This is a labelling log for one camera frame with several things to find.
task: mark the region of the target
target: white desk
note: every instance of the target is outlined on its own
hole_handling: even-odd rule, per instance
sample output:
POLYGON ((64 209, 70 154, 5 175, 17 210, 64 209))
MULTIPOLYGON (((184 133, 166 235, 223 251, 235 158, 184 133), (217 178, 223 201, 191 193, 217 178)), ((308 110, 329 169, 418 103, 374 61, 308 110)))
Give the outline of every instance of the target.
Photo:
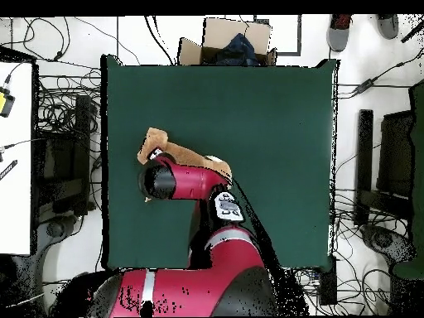
MULTIPOLYGON (((16 63, 0 62, 1 84, 16 63)), ((22 64, 9 83, 15 102, 9 117, 0 117, 0 146, 31 139, 31 64, 22 64)), ((0 172, 17 160, 17 165, 0 180, 0 253, 30 253, 31 143, 7 149, 0 172)))

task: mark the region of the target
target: black cylinder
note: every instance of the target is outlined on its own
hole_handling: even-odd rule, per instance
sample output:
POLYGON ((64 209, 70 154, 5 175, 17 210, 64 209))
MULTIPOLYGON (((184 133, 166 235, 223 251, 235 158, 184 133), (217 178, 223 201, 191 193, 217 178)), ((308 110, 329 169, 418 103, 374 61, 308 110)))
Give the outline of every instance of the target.
POLYGON ((176 179, 171 169, 150 160, 138 176, 138 187, 150 199, 171 199, 176 190, 176 179))

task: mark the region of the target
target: dark cloth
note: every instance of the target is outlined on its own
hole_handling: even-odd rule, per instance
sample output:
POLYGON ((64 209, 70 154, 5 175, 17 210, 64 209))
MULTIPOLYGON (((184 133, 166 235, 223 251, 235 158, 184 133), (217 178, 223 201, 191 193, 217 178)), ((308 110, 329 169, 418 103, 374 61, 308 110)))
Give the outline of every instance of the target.
POLYGON ((239 33, 207 65, 246 65, 260 66, 255 55, 255 49, 246 36, 239 33))

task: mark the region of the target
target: power strip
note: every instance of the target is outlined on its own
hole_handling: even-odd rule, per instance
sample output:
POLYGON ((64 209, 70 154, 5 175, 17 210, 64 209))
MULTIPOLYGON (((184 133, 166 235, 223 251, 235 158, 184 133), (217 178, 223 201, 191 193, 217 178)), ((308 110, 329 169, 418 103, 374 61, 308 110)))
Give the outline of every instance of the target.
POLYGON ((259 24, 267 24, 267 25, 269 25, 269 20, 268 20, 268 19, 257 18, 257 19, 255 20, 255 23, 259 23, 259 24))

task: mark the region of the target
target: yellow device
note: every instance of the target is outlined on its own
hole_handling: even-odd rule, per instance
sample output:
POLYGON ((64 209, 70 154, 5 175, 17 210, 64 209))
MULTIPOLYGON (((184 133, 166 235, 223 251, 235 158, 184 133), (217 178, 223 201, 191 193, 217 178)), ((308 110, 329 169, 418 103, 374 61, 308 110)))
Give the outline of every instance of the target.
POLYGON ((0 87, 0 116, 8 117, 14 102, 15 98, 10 95, 10 91, 0 87))

